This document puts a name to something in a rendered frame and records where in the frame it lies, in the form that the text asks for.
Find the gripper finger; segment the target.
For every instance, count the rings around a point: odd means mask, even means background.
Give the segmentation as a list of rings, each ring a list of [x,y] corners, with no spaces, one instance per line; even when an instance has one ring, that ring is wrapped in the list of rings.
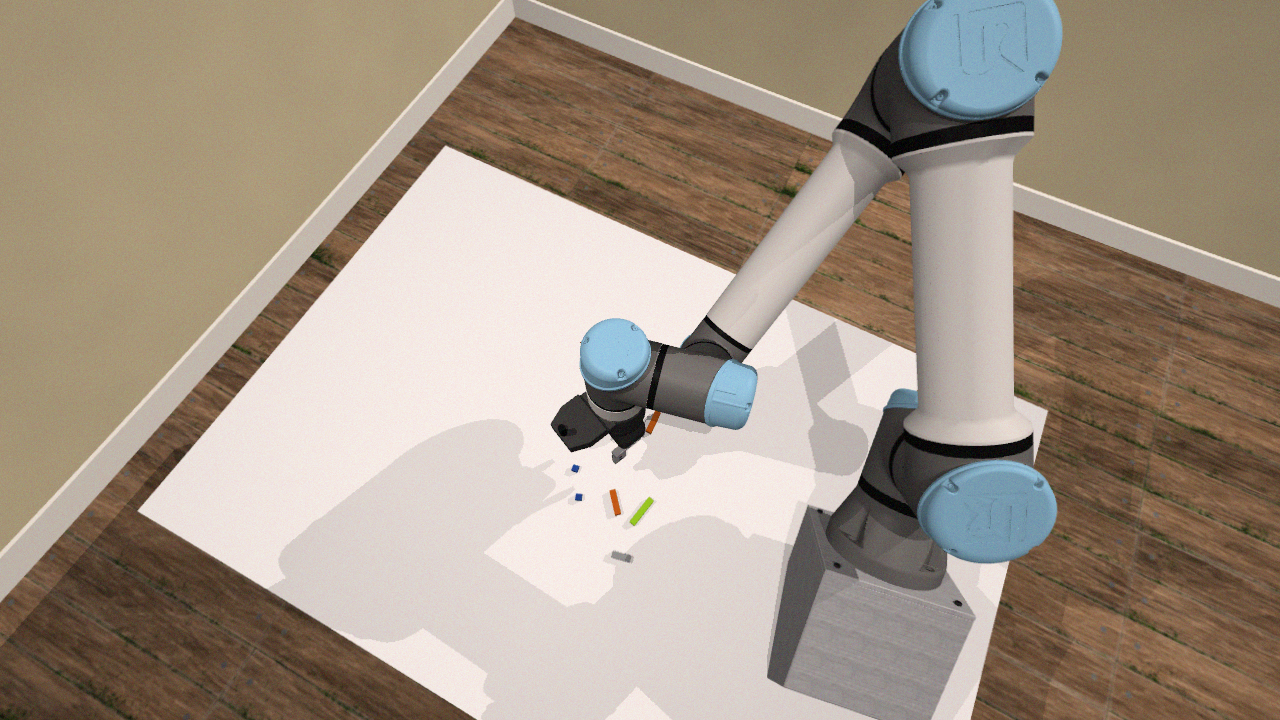
[[[637,439],[637,441],[639,441],[639,439]],[[635,443],[637,443],[637,441],[636,441]],[[634,443],[634,445],[635,445],[635,443]],[[631,446],[634,446],[634,445],[631,445]],[[631,446],[630,446],[630,447],[631,447]],[[630,447],[628,447],[628,448],[630,448]],[[620,461],[621,461],[621,460],[622,460],[623,457],[626,457],[626,450],[628,450],[628,448],[620,448],[620,446],[617,446],[617,447],[616,447],[614,450],[612,450],[612,451],[611,451],[611,452],[612,452],[612,461],[613,461],[614,464],[620,462]]]

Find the lime green rod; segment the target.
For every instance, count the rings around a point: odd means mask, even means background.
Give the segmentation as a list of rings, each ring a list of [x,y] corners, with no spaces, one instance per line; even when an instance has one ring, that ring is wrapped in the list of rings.
[[[643,518],[644,512],[646,512],[646,510],[652,506],[653,502],[654,502],[654,500],[652,500],[650,497],[646,498],[646,501],[643,503],[641,509],[639,509],[637,512],[634,515],[634,518],[630,520],[630,523],[634,527],[637,524],[637,521],[640,520],[640,518]]]

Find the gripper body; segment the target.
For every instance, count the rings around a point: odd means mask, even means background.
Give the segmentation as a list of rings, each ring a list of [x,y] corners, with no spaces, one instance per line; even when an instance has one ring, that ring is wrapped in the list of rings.
[[[603,410],[589,398],[586,389],[561,406],[550,427],[571,454],[593,447],[607,434],[620,448],[628,448],[645,433],[645,413],[646,407],[639,406],[622,413]]]

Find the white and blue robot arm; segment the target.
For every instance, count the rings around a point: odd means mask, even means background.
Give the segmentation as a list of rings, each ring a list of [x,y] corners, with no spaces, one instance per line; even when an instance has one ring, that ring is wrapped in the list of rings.
[[[916,391],[890,396],[827,541],[911,591],[941,585],[947,553],[995,564],[1039,546],[1057,503],[1034,470],[1033,425],[1014,407],[1012,161],[1034,137],[1036,94],[1061,46],[1053,0],[923,3],[829,152],[680,348],[621,318],[588,331],[579,366],[589,398],[611,413],[745,427],[758,374],[742,361],[906,172]]]

